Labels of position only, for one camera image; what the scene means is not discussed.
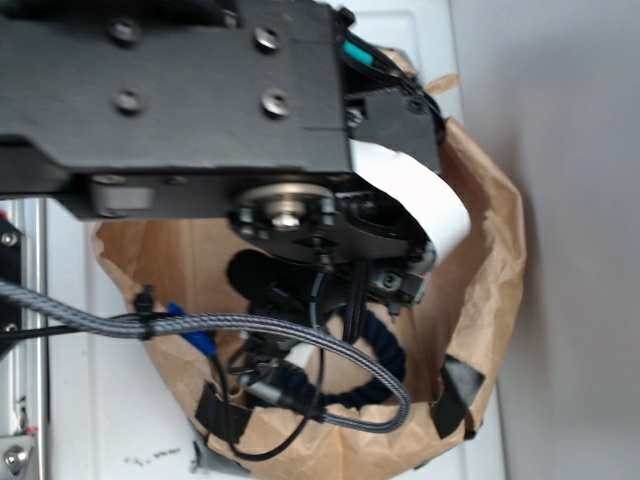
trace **gray braided cable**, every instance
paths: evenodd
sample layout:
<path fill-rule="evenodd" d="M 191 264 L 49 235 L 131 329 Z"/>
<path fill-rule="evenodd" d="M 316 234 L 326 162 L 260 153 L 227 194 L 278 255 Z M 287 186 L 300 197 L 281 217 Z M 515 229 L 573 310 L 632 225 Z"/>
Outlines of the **gray braided cable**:
<path fill-rule="evenodd" d="M 141 321 L 117 321 L 96 317 L 2 279 L 0 279 L 0 297 L 29 310 L 47 315 L 49 318 L 65 323 L 77 330 L 89 333 L 135 339 L 143 338 L 149 333 L 147 325 Z M 399 400 L 399 407 L 395 417 L 387 422 L 367 422 L 360 419 L 341 417 L 328 412 L 324 414 L 325 422 L 353 430 L 383 434 L 398 429 L 409 415 L 411 404 L 409 392 L 397 378 L 360 350 L 322 331 L 301 327 L 274 318 L 224 313 L 166 317 L 153 320 L 149 328 L 151 328 L 153 335 L 158 336 L 208 330 L 244 330 L 295 338 L 352 361 L 377 378 Z"/>

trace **silver bolt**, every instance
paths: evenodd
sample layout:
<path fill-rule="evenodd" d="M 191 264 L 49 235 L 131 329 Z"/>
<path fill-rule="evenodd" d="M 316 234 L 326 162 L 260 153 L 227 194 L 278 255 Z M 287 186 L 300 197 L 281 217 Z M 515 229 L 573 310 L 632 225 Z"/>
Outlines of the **silver bolt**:
<path fill-rule="evenodd" d="M 18 243 L 18 235 L 14 232 L 3 233 L 0 242 L 2 242 L 2 245 L 5 247 L 13 247 Z"/>
<path fill-rule="evenodd" d="M 13 446 L 4 453 L 4 464 L 11 472 L 11 475 L 17 475 L 20 470 L 27 466 L 29 454 L 22 447 Z"/>
<path fill-rule="evenodd" d="M 264 53 L 273 53 L 280 48 L 278 34 L 266 27 L 256 27 L 254 31 L 258 49 Z"/>
<path fill-rule="evenodd" d="M 300 228 L 300 219 L 290 212 L 282 212 L 271 219 L 271 224 L 279 232 L 295 232 Z"/>
<path fill-rule="evenodd" d="M 94 175 L 91 177 L 95 183 L 101 185 L 124 185 L 127 183 L 127 179 L 120 175 Z"/>
<path fill-rule="evenodd" d="M 131 47 L 140 41 L 142 30 L 131 18 L 116 18 L 109 23 L 109 33 L 113 41 L 120 47 Z"/>
<path fill-rule="evenodd" d="M 251 225 L 243 225 L 240 227 L 240 235 L 245 237 L 253 237 L 255 231 Z"/>
<path fill-rule="evenodd" d="M 282 90 L 270 88 L 262 95 L 262 106 L 273 117 L 286 117 L 289 115 L 289 103 L 287 94 Z"/>
<path fill-rule="evenodd" d="M 350 128 L 356 128 L 364 120 L 362 111 L 358 108 L 349 108 L 347 110 L 347 126 Z"/>
<path fill-rule="evenodd" d="M 113 97 L 113 103 L 123 115 L 137 115 L 144 108 L 142 97 L 131 90 L 121 90 Z"/>

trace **navy blue rope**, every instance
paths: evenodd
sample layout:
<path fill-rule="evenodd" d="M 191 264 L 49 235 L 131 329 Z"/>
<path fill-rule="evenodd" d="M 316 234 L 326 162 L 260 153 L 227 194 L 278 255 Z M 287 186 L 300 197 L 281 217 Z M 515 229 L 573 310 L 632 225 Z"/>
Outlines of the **navy blue rope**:
<path fill-rule="evenodd" d="M 338 313 L 342 316 L 344 310 L 341 309 Z M 373 347 L 380 365 L 389 370 L 398 380 L 403 381 L 407 373 L 405 366 L 407 354 L 386 325 L 370 310 L 367 310 L 366 313 L 362 337 Z M 310 401 L 316 390 L 309 383 L 307 374 L 289 369 L 285 372 L 284 387 L 287 392 Z M 326 407 L 334 403 L 341 403 L 347 408 L 362 408 L 365 405 L 380 404 L 389 399 L 391 395 L 392 393 L 380 381 L 373 379 L 350 392 L 321 393 L 318 405 Z"/>

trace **blue connector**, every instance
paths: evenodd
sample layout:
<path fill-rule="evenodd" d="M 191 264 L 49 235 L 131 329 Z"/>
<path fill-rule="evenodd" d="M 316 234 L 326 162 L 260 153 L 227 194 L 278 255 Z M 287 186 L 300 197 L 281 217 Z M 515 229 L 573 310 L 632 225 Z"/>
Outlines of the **blue connector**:
<path fill-rule="evenodd" d="M 349 40 L 345 40 L 342 45 L 343 50 L 352 58 L 355 58 L 360 63 L 363 63 L 367 66 L 373 65 L 373 55 L 368 52 L 365 52 L 357 45 L 351 43 Z"/>
<path fill-rule="evenodd" d="M 167 313 L 177 317 L 185 315 L 185 311 L 176 302 L 169 302 L 167 305 Z M 200 350 L 206 357 L 209 357 L 218 351 L 218 346 L 204 332 L 182 333 L 180 336 Z"/>

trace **brown paper bag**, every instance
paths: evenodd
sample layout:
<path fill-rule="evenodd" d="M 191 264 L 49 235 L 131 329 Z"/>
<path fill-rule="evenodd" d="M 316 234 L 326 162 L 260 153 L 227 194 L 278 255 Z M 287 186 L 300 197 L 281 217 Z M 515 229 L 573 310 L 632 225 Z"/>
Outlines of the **brown paper bag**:
<path fill-rule="evenodd" d="M 409 419 L 388 435 L 310 422 L 276 458 L 263 463 L 238 461 L 256 478 L 388 479 L 442 454 L 480 427 L 522 295 L 526 257 L 522 203 L 512 183 L 463 128 L 455 120 L 447 126 L 441 150 L 443 178 L 467 206 L 471 234 L 433 273 L 420 305 L 404 309 L 395 323 L 388 321 L 383 308 L 373 307 L 407 352 L 405 384 L 413 399 Z M 153 284 L 161 303 L 175 300 L 190 313 L 245 312 L 246 302 L 226 282 L 225 269 L 235 252 L 249 247 L 222 219 L 105 223 L 95 236 L 100 263 L 128 301 L 142 284 Z M 232 332 L 219 332 L 216 339 L 222 361 L 241 342 Z M 208 435 L 195 419 L 203 385 L 214 379 L 207 361 L 179 337 L 155 338 L 146 346 L 186 415 Z M 356 346 L 370 351 L 364 344 Z M 460 406 L 456 398 L 464 397 L 465 389 L 458 385 L 453 395 L 447 390 L 447 382 L 456 385 L 455 372 L 446 370 L 451 359 L 481 374 L 484 381 L 469 405 L 462 402 L 464 418 L 459 425 L 443 435 L 436 417 L 444 415 L 446 420 L 448 413 L 440 407 Z M 446 375 L 441 375 L 443 365 Z M 325 389 L 332 393 L 368 380 L 358 367 L 333 355 L 328 355 L 326 372 Z M 371 405 L 356 411 L 333 405 L 329 410 L 384 421 L 395 408 Z M 256 409 L 238 447 L 256 454 L 270 450 L 298 421 L 289 411 Z M 233 458 L 225 442 L 214 435 L 208 435 L 208 445 Z"/>

